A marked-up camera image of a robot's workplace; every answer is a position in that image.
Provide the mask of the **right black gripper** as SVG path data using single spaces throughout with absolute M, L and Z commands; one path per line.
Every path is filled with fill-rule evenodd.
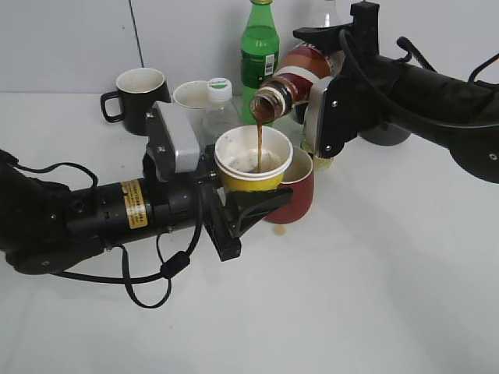
M 345 55 L 341 71 L 330 75 L 333 80 L 326 94 L 320 158 L 337 156 L 346 143 L 361 137 L 362 131 L 386 122 L 386 110 L 369 83 L 358 74 L 358 69 L 362 69 L 371 83 L 381 83 L 380 78 L 368 71 L 368 64 L 379 56 L 379 8 L 374 2 L 357 2 L 351 5 L 350 23 L 301 27 L 292 32 L 293 37 L 323 53 L 341 51 Z

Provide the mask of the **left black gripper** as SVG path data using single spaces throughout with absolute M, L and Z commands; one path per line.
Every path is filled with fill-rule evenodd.
M 214 147 L 200 155 L 197 169 L 176 174 L 167 154 L 146 148 L 143 181 L 158 233 L 200 224 L 209 234 L 221 261 L 241 255 L 240 237 L 269 214 L 292 200 L 291 188 L 257 192 L 224 192 L 216 171 Z

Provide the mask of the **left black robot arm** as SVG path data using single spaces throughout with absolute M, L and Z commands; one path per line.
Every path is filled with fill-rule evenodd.
M 227 192 L 214 158 L 195 171 L 159 177 L 150 156 L 143 176 L 72 190 L 41 180 L 41 171 L 1 154 L 1 250 L 17 272 L 65 276 L 70 267 L 105 250 L 194 227 L 206 231 L 223 261 L 237 258 L 241 237 L 292 199 L 290 188 Z

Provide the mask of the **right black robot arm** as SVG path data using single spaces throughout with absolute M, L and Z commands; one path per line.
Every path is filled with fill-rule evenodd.
M 310 94 L 303 139 L 310 152 L 331 159 L 357 136 L 396 145 L 413 134 L 447 149 L 471 175 L 497 182 L 497 85 L 475 73 L 465 81 L 440 74 L 406 37 L 397 40 L 403 56 L 383 56 L 379 8 L 357 2 L 351 23 L 293 33 L 325 54 L 345 55 L 341 70 Z

